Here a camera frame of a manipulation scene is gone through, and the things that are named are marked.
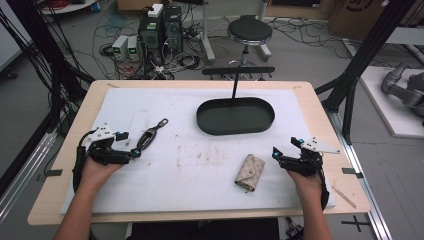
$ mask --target wooden table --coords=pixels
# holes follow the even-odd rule
[[[28,217],[31,225],[60,224],[63,215],[60,208],[65,199],[72,168],[75,163],[76,147],[81,136],[91,130],[109,88],[204,88],[232,89],[230,81],[103,81],[94,82],[84,99],[81,109],[58,153],[52,169],[63,169],[61,176],[48,177]],[[312,136],[342,149],[337,136],[321,106],[312,86],[307,82],[243,81],[239,89],[288,89],[293,90],[302,109]],[[326,209],[325,214],[366,213],[370,210],[367,197],[354,174],[344,174],[342,168],[351,168],[345,154],[326,154],[324,170],[331,182],[337,205]],[[232,210],[160,213],[95,214],[93,222],[137,222],[167,220],[230,219],[251,217],[279,217],[301,215],[300,210]]]

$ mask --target box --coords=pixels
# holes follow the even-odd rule
[[[119,10],[142,10],[151,7],[155,3],[162,3],[162,0],[118,0]]]
[[[364,40],[384,11],[383,1],[376,0],[335,0],[334,8],[328,21],[330,35],[356,40]],[[405,24],[418,8],[421,1],[411,7],[401,24]],[[411,25],[417,24],[424,17],[421,10]]]

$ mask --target black tray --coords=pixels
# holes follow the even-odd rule
[[[263,99],[223,98],[202,103],[197,109],[197,125],[211,135],[263,132],[271,127],[274,109]]]

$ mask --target gray floor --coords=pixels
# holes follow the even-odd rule
[[[113,72],[113,63],[98,54],[98,48],[102,44],[113,42],[113,39],[99,36],[105,36],[106,32],[112,33],[112,30],[108,30],[104,25],[126,25],[121,34],[136,31],[138,17],[138,13],[118,12],[116,5],[111,1],[103,6],[101,13],[93,14],[82,10],[63,15],[60,19],[66,36],[77,51],[80,63],[96,79],[106,79],[114,77],[105,76],[104,69],[100,70],[93,58],[87,54],[94,54],[108,72]],[[220,37],[226,36],[227,20],[217,18],[209,23],[210,30],[217,27],[210,34],[217,60],[208,67],[223,67],[230,60],[238,59],[242,46]],[[291,23],[301,25],[299,21]],[[278,25],[287,35],[274,30],[273,38],[268,43],[273,56],[267,62],[263,62],[256,49],[250,51],[250,61],[260,66],[276,67],[272,78],[264,76],[266,80],[308,81],[318,87],[339,76],[349,64],[350,58],[340,42],[329,41],[325,44],[326,47],[307,46],[291,39],[301,39],[298,29],[294,31],[292,25]],[[325,22],[314,22],[310,25],[307,30],[311,36],[308,36],[305,30],[304,27],[302,31],[305,41],[317,41],[318,38],[312,36],[320,36],[321,41],[331,37],[328,36]],[[372,64],[395,66],[403,59],[413,67],[422,68],[409,53],[393,45],[385,46],[376,57],[378,62]],[[12,66],[18,72],[18,78],[9,80],[2,77],[0,81],[1,174],[48,112],[47,90],[36,77],[30,63],[25,57],[20,57]],[[191,70],[177,73],[175,78],[209,80],[209,76]],[[36,178],[42,174],[47,161],[62,141],[60,138],[57,140],[52,152],[0,225],[2,239],[52,238],[57,226],[30,226],[26,219],[43,185],[43,182],[37,181]],[[393,239],[423,239],[424,229],[421,226],[424,224],[424,207],[421,202],[424,199],[424,191],[419,185],[424,182],[424,140],[392,137],[364,88],[358,84],[352,121],[352,141]],[[356,217],[359,222],[368,222],[365,215]],[[342,221],[354,221],[352,215],[328,216],[327,219],[335,239],[375,239],[372,229],[367,225],[358,228],[352,224],[342,224]],[[125,229],[125,224],[94,226],[94,232],[99,239],[123,239]]]

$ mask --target human hand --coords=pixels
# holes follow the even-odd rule
[[[82,170],[79,188],[83,187],[90,191],[98,192],[109,177],[122,166],[121,164],[109,164],[105,166],[95,162],[88,156],[85,161],[84,169]]]
[[[287,173],[293,179],[301,201],[321,201],[322,186],[318,174],[305,177],[297,172],[287,170]]]

